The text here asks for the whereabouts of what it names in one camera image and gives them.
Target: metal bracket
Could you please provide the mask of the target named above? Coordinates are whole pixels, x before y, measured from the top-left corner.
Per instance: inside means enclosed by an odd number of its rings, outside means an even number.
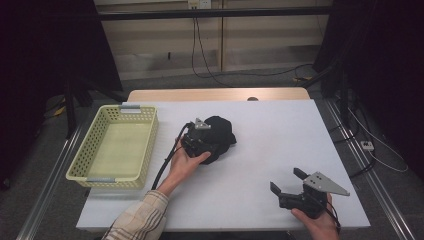
[[[303,180],[303,184],[320,192],[329,192],[343,196],[350,193],[320,172],[316,172]]]
[[[196,121],[194,123],[194,129],[196,129],[196,130],[208,130],[208,129],[211,129],[211,125],[208,125],[208,124],[204,123],[202,120],[200,120],[199,118],[196,118]]]

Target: yellow basket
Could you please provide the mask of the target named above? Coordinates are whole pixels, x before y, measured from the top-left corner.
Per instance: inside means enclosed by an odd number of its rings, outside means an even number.
[[[158,125],[155,107],[100,107],[66,178],[83,187],[143,188]]]

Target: human hand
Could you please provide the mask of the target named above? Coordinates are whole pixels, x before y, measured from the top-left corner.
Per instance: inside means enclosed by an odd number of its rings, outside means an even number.
[[[204,152],[198,157],[190,157],[181,146],[181,139],[178,140],[174,156],[171,160],[171,167],[168,176],[158,187],[158,191],[166,196],[170,196],[172,191],[184,180],[191,176],[197,166],[211,155],[210,152]]]
[[[328,202],[332,203],[332,197],[327,194]],[[331,205],[327,203],[327,209],[332,212]],[[338,240],[336,223],[334,219],[327,213],[323,212],[317,219],[309,218],[304,212],[293,208],[291,213],[301,221],[309,230],[309,233],[314,240]]]

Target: electrical cable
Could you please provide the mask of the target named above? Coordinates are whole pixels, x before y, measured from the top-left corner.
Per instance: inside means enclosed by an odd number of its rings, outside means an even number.
[[[191,54],[191,67],[192,67],[192,69],[193,69],[194,74],[195,74],[197,77],[199,77],[199,78],[214,78],[214,80],[215,80],[215,81],[217,81],[217,80],[215,79],[215,77],[219,77],[219,76],[237,76],[237,75],[241,75],[241,76],[269,77],[269,76],[282,75],[282,74],[289,73],[289,72],[292,72],[292,71],[297,71],[297,69],[299,69],[299,68],[301,68],[301,67],[305,67],[305,66],[312,66],[312,65],[313,65],[313,64],[311,64],[311,63],[305,63],[305,64],[298,65],[298,66],[296,66],[296,67],[294,67],[294,68],[292,68],[292,69],[285,70],[285,71],[282,71],[282,72],[276,72],[276,73],[264,73],[264,74],[260,74],[260,73],[239,73],[239,72],[237,72],[237,73],[219,73],[219,74],[212,74],[212,73],[210,72],[210,70],[209,70],[208,63],[207,63],[207,61],[206,61],[206,57],[205,57],[205,54],[204,54],[204,51],[203,51],[203,44],[202,44],[202,40],[201,40],[201,37],[200,37],[200,30],[199,30],[199,28],[200,28],[200,27],[199,27],[199,22],[198,22],[197,18],[193,19],[193,23],[194,23],[194,37],[193,37],[193,49],[192,49],[192,54]],[[208,73],[209,73],[209,75],[208,75],[208,76],[202,76],[202,75],[199,75],[199,74],[195,71],[195,69],[194,69],[194,50],[195,50],[195,46],[196,46],[196,25],[197,25],[198,39],[199,39],[200,48],[201,48],[201,50],[202,50],[203,60],[204,60],[205,65],[206,65],[206,69],[208,70]],[[218,82],[219,84],[223,84],[223,85],[225,85],[225,86],[228,86],[228,85],[226,85],[226,84],[224,84],[224,83],[222,83],[222,82],[219,82],[219,81],[217,81],[217,82]]]
[[[406,171],[408,171],[408,169],[409,169],[408,165],[406,165],[405,169],[397,169],[397,168],[394,168],[394,167],[392,167],[392,166],[390,166],[390,165],[388,165],[388,164],[384,163],[383,161],[379,160],[378,158],[376,158],[376,157],[375,157],[375,156],[371,153],[371,151],[368,151],[368,153],[369,153],[369,154],[371,155],[371,157],[372,157],[373,159],[375,159],[377,162],[379,162],[379,163],[383,164],[383,166],[386,166],[386,167],[388,167],[388,168],[390,168],[390,169],[392,169],[392,170],[394,170],[394,171],[397,171],[397,172],[406,172]]]
[[[65,96],[62,96],[59,101],[57,101],[51,107],[49,107],[46,110],[44,110],[44,113],[50,112],[51,110],[53,110],[54,108],[56,108],[57,106],[59,106],[63,102],[63,100],[65,100]]]
[[[193,124],[193,123],[186,123],[184,125],[184,127],[181,129],[180,133],[178,134],[178,137],[175,139],[175,143],[174,143],[174,146],[171,149],[171,152],[169,152],[168,157],[165,159],[165,161],[163,162],[161,168],[159,169],[158,174],[156,175],[155,181],[153,182],[153,185],[152,185],[152,190],[156,190],[156,188],[158,186],[158,183],[159,183],[159,180],[160,180],[160,178],[162,176],[163,171],[165,170],[166,166],[168,166],[168,163],[171,161],[171,159],[174,156],[175,152],[180,149],[180,148],[178,148],[178,149],[175,150],[175,147],[177,146],[178,141],[180,141],[181,136],[183,135],[184,130],[186,128],[189,128],[191,126],[191,124]]]
[[[356,122],[358,122],[358,124],[371,136],[373,137],[375,140],[379,141],[381,144],[383,144],[385,147],[387,147],[389,150],[391,150],[393,153],[395,153],[400,159],[404,160],[403,157],[397,153],[395,150],[393,150],[391,147],[389,147],[387,144],[385,144],[382,140],[380,140],[379,138],[377,138],[376,136],[374,136],[372,133],[370,133],[365,127],[364,125],[362,125],[362,123],[359,121],[359,119],[353,115],[353,117],[355,118]]]
[[[200,75],[197,74],[197,72],[194,70],[194,49],[196,47],[196,25],[197,25],[197,37],[199,39],[200,49],[202,50],[203,61],[205,62],[205,66],[206,66],[206,69],[208,70],[210,77],[212,77],[215,82],[217,82],[217,83],[219,83],[223,86],[233,88],[233,86],[230,86],[228,84],[225,84],[225,83],[218,81],[215,78],[215,76],[211,73],[211,71],[209,70],[208,62],[206,61],[205,53],[203,51],[203,44],[202,44],[202,40],[201,40],[201,37],[200,37],[200,28],[199,28],[199,22],[198,22],[197,18],[193,19],[193,24],[194,24],[194,39],[193,39],[193,51],[192,51],[192,54],[191,54],[191,66],[193,68],[194,74],[196,74],[196,76],[200,77]]]
[[[369,128],[369,123],[368,123],[368,120],[367,120],[367,118],[366,118],[366,116],[365,116],[365,114],[364,114],[364,112],[362,111],[362,108],[360,107],[360,105],[359,105],[359,100],[358,100],[358,97],[356,96],[355,97],[355,100],[353,101],[353,111],[351,111],[350,112],[350,115],[352,115],[352,116],[356,116],[356,111],[357,111],[357,109],[359,109],[360,110],[360,112],[361,112],[361,114],[362,114],[362,116],[363,116],[363,118],[364,118],[364,120],[365,120],[365,123],[366,123],[366,126],[367,126],[367,129],[368,129],[368,131],[369,132],[371,132],[371,129]],[[334,143],[336,144],[336,143],[340,143],[340,142],[344,142],[345,140],[349,140],[349,139],[353,139],[358,133],[359,133],[359,124],[356,122],[356,132],[353,134],[353,136],[351,136],[351,137],[348,137],[348,138],[346,138],[346,139],[343,139],[343,140],[339,140],[339,141],[335,141]],[[375,145],[374,144],[374,141],[373,141],[373,139],[371,138],[370,140],[368,139],[368,137],[367,137],[367,135],[364,133],[364,136],[365,136],[365,138],[367,139],[367,141],[371,141],[371,143],[373,144],[373,145]],[[364,168],[362,168],[361,170],[359,170],[359,171],[357,171],[357,172],[355,172],[354,174],[351,174],[351,175],[349,175],[349,178],[350,179],[353,179],[353,178],[355,178],[355,177],[357,177],[357,176],[359,176],[359,175],[362,175],[362,174],[364,174],[364,173],[366,173],[366,172],[368,172],[368,171],[370,171],[374,166],[375,166],[375,163],[376,163],[376,161],[375,161],[375,159],[371,159],[371,161],[370,161],[370,163],[368,163]]]

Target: finger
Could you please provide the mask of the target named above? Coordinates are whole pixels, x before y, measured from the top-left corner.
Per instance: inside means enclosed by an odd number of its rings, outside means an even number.
[[[176,149],[180,148],[181,145],[181,139],[176,138],[175,141],[177,142],[177,146],[175,147]]]
[[[201,162],[205,161],[208,157],[210,157],[210,155],[211,155],[211,152],[204,152],[200,154],[198,157],[195,157],[194,159],[197,163],[200,164]]]
[[[293,208],[291,210],[291,213],[293,216],[295,216],[299,221],[301,221],[305,226],[308,226],[309,223],[312,221],[304,212],[297,208]]]
[[[331,205],[333,204],[333,197],[331,196],[331,194],[327,193],[327,209],[330,211],[333,211],[333,208],[331,207]]]

